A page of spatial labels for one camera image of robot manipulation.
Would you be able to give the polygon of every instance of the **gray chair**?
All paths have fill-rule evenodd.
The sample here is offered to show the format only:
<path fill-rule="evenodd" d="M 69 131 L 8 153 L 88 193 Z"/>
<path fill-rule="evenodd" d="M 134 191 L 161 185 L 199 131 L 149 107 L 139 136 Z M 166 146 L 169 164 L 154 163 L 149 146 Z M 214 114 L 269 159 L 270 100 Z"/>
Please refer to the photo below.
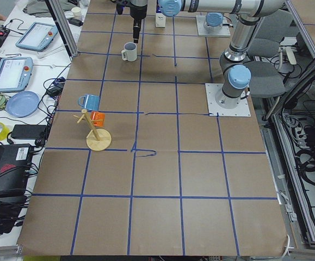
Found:
<path fill-rule="evenodd" d="M 292 14 L 284 10 L 278 10 L 265 17 L 248 49 L 248 56 L 272 58 L 277 55 L 280 42 L 286 36 L 286 31 L 292 22 Z M 281 75 L 273 64 L 263 61 L 250 61 L 244 63 L 244 65 L 252 75 L 249 84 L 252 97 L 276 97 L 287 91 Z"/>

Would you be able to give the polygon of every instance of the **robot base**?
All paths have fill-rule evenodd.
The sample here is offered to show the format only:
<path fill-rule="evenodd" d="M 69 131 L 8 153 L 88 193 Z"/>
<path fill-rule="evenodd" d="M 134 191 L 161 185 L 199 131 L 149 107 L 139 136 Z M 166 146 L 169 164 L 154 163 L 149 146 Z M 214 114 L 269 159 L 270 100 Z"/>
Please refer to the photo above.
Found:
<path fill-rule="evenodd" d="M 214 27 L 213 30 L 206 30 L 204 27 L 206 20 L 205 15 L 196 15 L 197 31 L 199 36 L 209 36 L 209 37 L 219 37 L 219 38 L 229 38 L 231 36 L 228 26 Z M 227 23 L 227 19 L 224 17 L 223 23 Z"/>
<path fill-rule="evenodd" d="M 211 116 L 250 117 L 250 110 L 246 99 L 239 100 L 237 107 L 234 109 L 223 108 L 216 102 L 215 96 L 222 87 L 223 84 L 206 83 L 208 112 Z"/>

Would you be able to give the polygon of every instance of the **blue grid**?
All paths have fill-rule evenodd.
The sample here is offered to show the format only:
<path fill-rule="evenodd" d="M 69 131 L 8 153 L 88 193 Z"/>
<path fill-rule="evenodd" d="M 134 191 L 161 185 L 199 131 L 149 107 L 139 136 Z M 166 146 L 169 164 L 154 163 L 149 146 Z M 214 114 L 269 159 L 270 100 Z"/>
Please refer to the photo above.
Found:
<path fill-rule="evenodd" d="M 90 80 L 90 79 L 68 79 L 68 80 L 75 80 L 75 81 L 98 81 L 101 82 L 101 91 L 99 95 L 102 94 L 103 90 L 103 85 L 105 80 L 105 74 L 107 71 L 107 64 L 108 64 L 108 58 L 110 55 L 116 55 L 116 54 L 110 54 L 110 46 L 112 42 L 112 37 L 113 34 L 116 33 L 114 32 L 114 25 L 115 25 L 115 18 L 116 14 L 114 15 L 114 21 L 112 25 L 112 31 L 110 35 L 110 41 L 109 41 L 109 47 L 108 51 L 106 54 L 106 63 L 105 63 L 105 68 L 104 68 L 104 73 L 103 73 L 103 79 L 102 80 Z M 175 19 L 172 19 L 173 21 L 173 44 L 174 44 L 174 61 L 176 65 L 176 58 L 179 58 L 176 56 L 176 44 L 175 44 Z M 137 111 L 104 111 L 105 113 L 122 113 L 122 114 L 136 114 L 137 115 L 137 122 L 136 122 L 136 129 L 135 129 L 135 141 L 133 144 L 133 147 L 131 149 L 131 152 L 134 153 L 133 157 L 133 167 L 132 167 L 132 180 L 131 180 L 131 193 L 130 195 L 101 195 L 101 194 L 85 194 L 84 193 L 84 188 L 85 188 L 85 183 L 86 183 L 86 178 L 87 178 L 87 173 L 88 173 L 88 167 L 89 167 L 89 161 L 90 161 L 90 156 L 91 156 L 91 151 L 88 148 L 58 148 L 58 147 L 48 147 L 47 150 L 87 150 L 88 151 L 88 157 L 87 157 L 87 162 L 86 162 L 86 167 L 85 167 L 85 172 L 84 172 L 84 177 L 83 177 L 83 183 L 82 183 L 82 189 L 80 194 L 44 194 L 44 193 L 34 193 L 34 196 L 41 196 L 41 197 L 78 197 L 79 198 L 79 206 L 77 210 L 77 218 L 76 218 L 76 224 L 74 228 L 74 233 L 73 233 L 73 239 L 72 239 L 72 245 L 71 245 L 71 251 L 70 255 L 73 255 L 74 249 L 75 249 L 75 244 L 76 244 L 76 236 L 77 236 L 77 229 L 78 229 L 78 224 L 80 220 L 80 214 L 81 214 L 81 206 L 82 206 L 82 199 L 86 197 L 97 197 L 97 198 L 129 198 L 129 221 L 128 221 L 128 238 L 127 238 L 127 255 L 130 255 L 130 249 L 131 249 L 131 228 L 132 228 L 132 209 L 133 209 L 133 200 L 135 198 L 162 198 L 162 199 L 179 199 L 180 200 L 180 219 L 181 219 L 181 245 L 182 245 L 182 254 L 186 254 L 186 246 L 185 246 L 185 238 L 184 238 L 184 221 L 183 221 L 183 199 L 202 199 L 202 200 L 228 200 L 229 206 L 230 206 L 230 214 L 231 214 L 231 222 L 232 222 L 232 228 L 233 228 L 233 237 L 234 237 L 234 242 L 236 245 L 236 252 L 237 255 L 240 256 L 240 249 L 239 249 L 239 243 L 237 239 L 237 233 L 236 233 L 236 224 L 234 221 L 234 214 L 233 214 L 233 209 L 232 209 L 232 201 L 233 200 L 277 200 L 277 197 L 232 197 L 230 194 L 230 188 L 228 184 L 228 177 L 227 177 L 227 172 L 226 172 L 226 162 L 225 162 L 225 154 L 265 154 L 265 152 L 247 152 L 247 151 L 224 151 L 223 148 L 223 140 L 221 136 L 221 126 L 220 126 L 220 121 L 219 117 L 216 116 L 214 117 L 214 124 L 217 125 L 218 131 L 219 131 L 219 139 L 220 139 L 220 151 L 187 151 L 187 150 L 181 150 L 180 148 L 180 126 L 179 126 L 179 116 L 183 115 L 183 113 L 179 113 L 179 106 L 178 106 L 178 84 L 179 82 L 177 81 L 177 77 L 175 77 L 174 82 L 143 82 L 141 81 L 141 73 L 142 73 L 142 62 L 143 58 L 147 55 L 143 55 L 143 46 L 144 46 L 144 35 L 147 33 L 144 33 L 144 28 L 145 28 L 145 21 L 143 22 L 143 30 L 141 32 L 141 54 L 140 56 L 140 72 L 139 72 L 139 81 L 128 81 L 128 80 L 110 80 L 109 82 L 137 82 L 139 84 L 138 86 L 138 103 L 137 103 Z M 97 31 L 84 31 L 88 33 L 100 33 Z M 209 64 L 209 74 L 211 79 L 212 78 L 212 68 L 211 68 L 211 60 L 212 59 L 218 59 L 218 58 L 211 58 L 209 56 L 209 49 L 208 49 L 208 42 L 206 41 L 206 47 L 207 47 L 207 54 L 208 57 L 206 58 L 199 58 L 198 59 L 208 59 L 208 64 Z M 89 53 L 89 54 L 102 54 L 102 53 L 92 53 L 92 52 L 83 52 L 83 53 Z M 139 117 L 140 114 L 144 114 L 144 112 L 141 112 L 139 109 L 140 105 L 140 91 L 141 91 L 141 83 L 174 83 L 175 84 L 175 93 L 176 93 L 176 113 L 158 113 L 158 112 L 153 112 L 149 114 L 157 114 L 157 115 L 176 115 L 176 123 L 177 123 L 177 153 L 178 153 L 178 179 L 179 179 L 179 196 L 147 196 L 147 195 L 134 195 L 134 175 L 135 175 L 135 160 L 137 156 L 137 151 L 151 151 L 151 150 L 144 150 L 144 149 L 139 149 L 137 148 L 137 140 L 138 140 L 138 130 L 139 130 Z M 74 111 L 80 111 L 80 110 L 58 110 L 58 111 L 63 111 L 63 112 L 74 112 Z M 121 151 L 121 152 L 128 152 L 127 149 L 106 149 L 106 151 Z M 222 160 L 223 160 L 223 168 L 224 168 L 224 174 L 225 174 L 225 181 L 226 181 L 226 189 L 227 189 L 227 196 L 223 197 L 212 197 L 212 196 L 183 196 L 182 194 L 182 168 L 181 168 L 181 154 L 183 153 L 210 153 L 210 154 L 221 154 Z"/>

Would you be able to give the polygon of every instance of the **blue plate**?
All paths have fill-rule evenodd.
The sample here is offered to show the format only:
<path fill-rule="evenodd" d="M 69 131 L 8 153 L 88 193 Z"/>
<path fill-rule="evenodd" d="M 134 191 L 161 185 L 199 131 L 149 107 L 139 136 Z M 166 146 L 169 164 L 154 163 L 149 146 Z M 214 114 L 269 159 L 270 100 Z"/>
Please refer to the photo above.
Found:
<path fill-rule="evenodd" d="M 15 117 L 26 117 L 36 111 L 39 101 L 36 93 L 21 91 L 7 101 L 6 111 Z"/>

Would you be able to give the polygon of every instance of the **white label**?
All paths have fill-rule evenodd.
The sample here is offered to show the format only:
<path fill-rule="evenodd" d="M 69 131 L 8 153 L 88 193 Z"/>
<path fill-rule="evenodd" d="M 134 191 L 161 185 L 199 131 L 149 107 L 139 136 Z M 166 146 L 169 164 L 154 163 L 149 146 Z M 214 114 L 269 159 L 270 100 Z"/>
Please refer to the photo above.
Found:
<path fill-rule="evenodd" d="M 28 155 L 28 148 L 27 147 L 19 148 L 16 160 L 25 160 L 25 159 L 27 159 L 27 155 Z"/>

